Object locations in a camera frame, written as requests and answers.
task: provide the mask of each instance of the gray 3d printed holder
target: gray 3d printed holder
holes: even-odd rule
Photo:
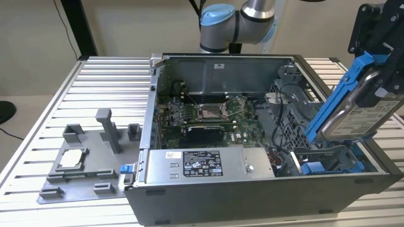
[[[95,118],[104,130],[83,131],[79,124],[66,126],[66,141],[38,203],[124,197],[119,184],[131,181],[134,175],[120,176],[119,171],[122,165],[138,161],[142,130],[139,124],[118,130],[111,116],[111,109],[99,109]]]

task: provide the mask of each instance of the white sticker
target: white sticker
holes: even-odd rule
[[[334,136],[366,134],[400,101],[380,101],[374,107],[356,107],[332,131]]]
[[[215,69],[224,69],[226,68],[226,65],[224,64],[215,64]]]
[[[167,151],[166,158],[182,158],[183,152],[180,151]]]

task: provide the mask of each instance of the metal frame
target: metal frame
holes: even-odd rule
[[[70,21],[71,30],[80,49],[82,57],[98,56],[94,36],[87,22],[86,11],[82,0],[60,0],[66,16]]]

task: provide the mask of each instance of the screw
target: screw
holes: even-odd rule
[[[247,165],[247,166],[246,166],[246,170],[247,170],[247,173],[252,173],[252,171],[254,171],[254,166],[252,166],[252,165]]]

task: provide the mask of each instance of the motherboard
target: motherboard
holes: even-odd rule
[[[158,105],[162,148],[267,148],[266,132],[255,113],[258,101],[243,95],[162,96]]]

